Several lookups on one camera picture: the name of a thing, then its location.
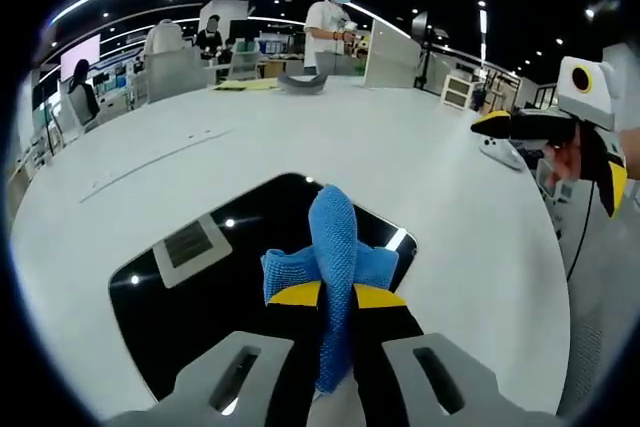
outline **black tray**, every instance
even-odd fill
[[[120,331],[156,399],[173,391],[183,367],[264,308],[260,257],[269,248],[293,253],[310,245],[307,217],[321,189],[308,177],[283,174],[211,212],[233,253],[171,289],[151,247],[112,276],[109,295]],[[367,245],[383,247],[398,230],[358,206],[355,212],[358,238]],[[227,219],[235,225],[225,227]],[[393,291],[416,254],[413,237],[406,235],[396,251]]]

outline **white t-shirt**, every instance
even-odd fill
[[[170,20],[163,20],[147,34],[144,55],[181,50],[184,46],[180,26]]]
[[[349,15],[338,4],[329,0],[316,2],[309,7],[305,31],[309,27],[339,32],[349,21]],[[316,52],[334,52],[344,54],[344,42],[341,40],[315,39],[309,32],[304,46],[304,66],[316,66]]]

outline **person sitting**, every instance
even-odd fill
[[[87,84],[88,75],[89,62],[80,59],[69,83],[69,99],[81,125],[91,122],[100,112],[93,88]]]
[[[198,32],[196,45],[202,51],[200,58],[204,60],[212,59],[218,52],[218,47],[222,47],[222,37],[218,32],[219,15],[212,15],[207,21],[207,26]]]
[[[235,44],[235,40],[227,39],[224,44],[225,48],[220,52],[220,55],[218,55],[218,64],[220,65],[231,63],[231,57],[233,57],[233,45]]]

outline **office chair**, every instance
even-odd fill
[[[236,42],[233,46],[233,57],[231,57],[227,80],[257,79],[261,55],[257,42]]]
[[[199,53],[194,48],[148,55],[145,64],[150,104],[207,86]]]
[[[75,89],[71,94],[63,94],[60,98],[60,112],[57,116],[49,110],[49,119],[53,119],[60,132],[63,146],[69,145],[87,132],[98,126],[98,120],[87,121],[91,114],[87,108],[86,93],[83,89]]]

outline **yellow accent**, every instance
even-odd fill
[[[354,284],[358,297],[358,308],[376,309],[380,307],[398,307],[407,305],[404,299],[392,294],[388,290],[370,287],[364,284]]]
[[[509,112],[506,112],[504,110],[494,110],[490,114],[485,115],[480,120],[476,120],[473,123],[473,125],[479,124],[480,122],[484,122],[485,120],[491,120],[491,119],[493,119],[495,117],[510,117],[510,116],[511,116],[511,114],[509,114]]]
[[[585,90],[580,90],[575,83],[573,85],[575,86],[578,92],[582,94],[588,94],[589,92],[591,92],[591,87],[593,86],[593,77],[591,77],[591,73],[589,72],[589,69],[587,69],[586,67],[583,67],[582,65],[578,65],[575,68],[582,69],[584,73],[587,74],[587,79],[589,79],[589,84],[587,85],[587,88]]]
[[[271,297],[270,304],[283,305],[318,305],[320,293],[320,281],[307,282],[306,284],[288,287]]]
[[[627,185],[627,169],[613,162],[609,162],[609,168],[611,169],[611,182],[613,183],[613,217],[622,203],[624,188]]]

